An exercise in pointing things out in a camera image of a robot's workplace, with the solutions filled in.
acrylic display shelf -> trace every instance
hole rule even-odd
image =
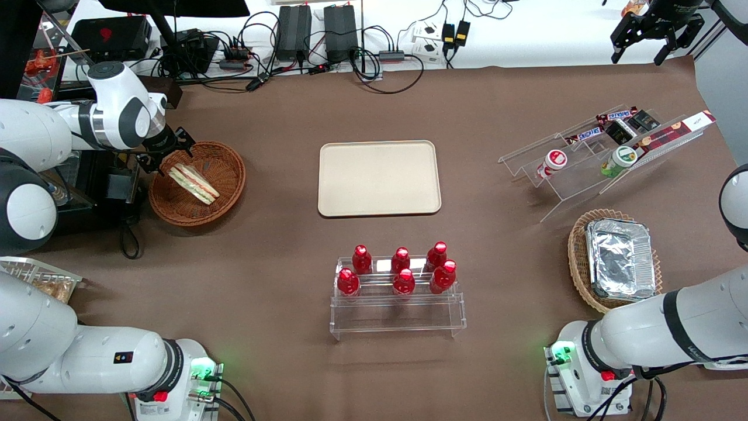
[[[630,109],[630,107],[622,104],[601,114],[609,114],[626,109]],[[639,134],[624,145],[633,147],[641,139],[662,130],[663,127],[676,124],[686,118],[685,115],[681,115],[671,121],[665,121],[650,109],[646,110],[646,112],[662,124],[654,130]],[[603,133],[572,145],[567,145],[565,141],[565,138],[590,130],[596,127],[597,124],[595,118],[590,118],[563,132],[548,136],[511,154],[504,155],[499,159],[499,163],[506,165],[513,176],[518,178],[527,177],[536,188],[547,186],[557,197],[555,206],[545,214],[540,222],[545,221],[554,213],[567,211],[596,196],[602,195],[623,179],[630,179],[632,175],[649,173],[664,162],[666,158],[671,157],[671,152],[675,149],[701,136],[706,128],[703,127],[692,133],[688,133],[680,139],[676,139],[648,152],[632,167],[625,169],[615,178],[609,178],[603,175],[600,169],[602,164],[613,153],[613,150],[618,147],[611,137]],[[560,149],[565,152],[568,162],[563,169],[554,172],[547,178],[541,178],[537,173],[537,168],[541,165],[545,155],[552,149]]]
[[[358,275],[361,295],[344,297],[337,289],[337,274],[353,268],[350,257],[337,261],[330,304],[330,333],[340,340],[343,333],[393,332],[402,330],[450,330],[452,336],[466,328],[465,301],[459,280],[442,294],[432,294],[432,273],[424,272],[424,255],[411,256],[416,288],[407,297],[392,293],[390,257],[372,257],[372,273]]]

red drink bottle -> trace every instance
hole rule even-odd
[[[450,289],[457,280],[457,263],[454,260],[447,260],[444,265],[434,269],[434,275],[429,282],[432,294],[441,294]]]
[[[424,272],[433,272],[447,261],[447,244],[439,241],[426,253],[426,264],[423,266]]]
[[[344,297],[357,297],[361,293],[361,283],[352,270],[344,267],[337,274],[337,289]]]
[[[403,269],[395,275],[392,281],[392,293],[395,295],[410,295],[416,288],[416,280],[410,269]]]
[[[411,256],[408,254],[408,249],[400,247],[390,261],[390,273],[400,273],[401,270],[410,268]]]
[[[359,275],[365,275],[372,273],[372,255],[367,250],[366,246],[359,244],[356,249],[353,250],[353,271]]]

brown wicker basket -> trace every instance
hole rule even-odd
[[[239,200],[247,179],[242,157],[222,143],[198,142],[191,152],[192,158],[185,151],[174,152],[166,157],[161,170],[167,174],[177,163],[193,166],[220,196],[205,205],[168,175],[156,175],[148,199],[156,214],[173,225],[197,226],[215,221]]]
[[[579,291],[579,294],[593,309],[604,314],[616,307],[631,304],[631,302],[600,298],[592,291],[592,285],[589,281],[589,259],[587,258],[585,228],[591,221],[602,218],[623,219],[626,221],[634,220],[625,213],[611,209],[595,209],[582,215],[577,220],[577,223],[574,224],[574,228],[571,229],[571,234],[568,236],[568,266],[571,269],[571,278],[574,280],[574,286]],[[652,263],[654,264],[655,293],[661,294],[662,273],[660,271],[660,259],[654,250],[652,250]]]

brown table surface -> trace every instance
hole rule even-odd
[[[387,73],[381,84],[415,76]],[[251,94],[187,88],[169,124],[244,157],[247,185],[236,208],[197,231],[148,210],[135,228],[144,247],[137,261],[120,254],[115,231],[58,237],[31,257],[91,280],[70,302],[88,324],[198,340],[226,363],[226,379],[259,421],[543,420],[542,346],[566,323],[600,317],[575,291],[566,257],[568,232],[589,209],[624,211],[650,228],[667,291],[745,262],[717,207],[735,163],[716,127],[647,178],[543,224],[552,204],[497,164],[620,103],[667,119],[705,109],[689,58],[662,67],[435,70],[398,95],[371,94],[353,80],[278,77]],[[392,139],[436,145],[441,210],[320,216],[319,148]],[[386,255],[397,246],[425,252],[437,240],[459,263],[467,329],[454,339],[448,331],[350,334],[337,343],[328,332],[337,257],[358,243]],[[688,367],[663,380],[668,420],[748,414],[744,374]],[[633,413],[614,418],[641,416],[646,387],[634,389]],[[128,419],[117,396],[37,398],[66,421]],[[553,407],[551,415],[571,419]],[[44,419],[25,403],[0,404],[0,420]]]

snickers bar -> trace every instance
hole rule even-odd
[[[602,128],[600,128],[600,126],[597,126],[594,129],[587,130],[586,132],[579,133],[578,135],[565,137],[564,140],[566,140],[567,145],[573,145],[574,143],[585,141],[589,138],[601,135],[602,133]]]
[[[601,126],[604,126],[606,123],[610,123],[613,120],[626,120],[628,118],[631,118],[636,114],[639,110],[635,106],[632,106],[631,109],[626,109],[624,111],[618,111],[618,112],[612,112],[610,114],[602,114],[598,115],[598,123]]]

